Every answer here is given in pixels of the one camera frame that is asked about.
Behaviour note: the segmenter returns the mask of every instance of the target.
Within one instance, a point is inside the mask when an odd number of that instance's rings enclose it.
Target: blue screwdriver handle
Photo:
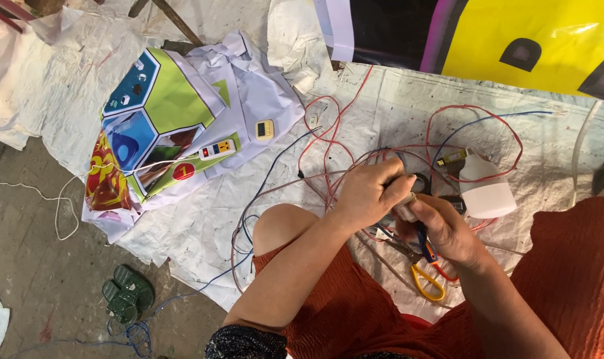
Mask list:
[[[424,258],[431,265],[437,264],[439,257],[437,257],[437,251],[434,249],[432,243],[426,237],[426,228],[421,221],[415,222],[418,227],[418,240],[419,247],[424,254]]]

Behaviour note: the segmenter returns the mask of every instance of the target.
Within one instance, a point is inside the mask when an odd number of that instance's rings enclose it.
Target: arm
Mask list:
[[[395,177],[384,190],[383,184]],[[415,178],[404,175],[399,159],[355,167],[345,178],[336,208],[264,267],[235,302],[224,325],[272,332],[289,325],[350,235],[388,213],[410,191]],[[296,285],[280,285],[287,282]]]
[[[438,252],[456,265],[488,358],[569,358],[450,203],[419,195],[411,210]]]

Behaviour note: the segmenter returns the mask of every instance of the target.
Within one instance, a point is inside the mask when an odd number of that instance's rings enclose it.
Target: yellow scissors handle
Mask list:
[[[427,299],[430,299],[432,301],[438,301],[438,300],[442,300],[443,297],[446,295],[446,292],[444,291],[443,287],[437,283],[436,280],[434,280],[431,276],[429,276],[428,274],[424,273],[424,271],[422,271],[419,267],[418,264],[415,263],[414,265],[410,266],[410,272],[413,275],[413,279],[415,280],[415,285],[417,286],[419,292],[426,297]],[[424,288],[422,288],[422,286],[419,284],[418,281],[418,273],[419,275],[421,275],[422,277],[424,277],[427,281],[431,282],[435,288],[437,288],[437,290],[439,290],[440,295],[438,297],[435,297],[429,293],[427,293]]]

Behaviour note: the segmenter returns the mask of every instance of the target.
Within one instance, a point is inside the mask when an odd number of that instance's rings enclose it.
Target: red circle with number 1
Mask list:
[[[174,169],[173,177],[176,181],[184,181],[195,174],[195,167],[192,164],[179,164]]]

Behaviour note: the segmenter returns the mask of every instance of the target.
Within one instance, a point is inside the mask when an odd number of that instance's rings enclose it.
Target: hand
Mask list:
[[[485,247],[466,221],[447,200],[424,194],[417,196],[418,200],[410,204],[410,210],[425,224],[435,250],[455,263],[473,265],[479,257],[479,251]],[[402,240],[409,241],[416,235],[411,223],[396,220],[395,228],[396,235]]]
[[[350,233],[373,225],[406,197],[416,179],[415,175],[404,173],[404,165],[396,157],[377,165],[357,166],[346,175],[329,217]]]

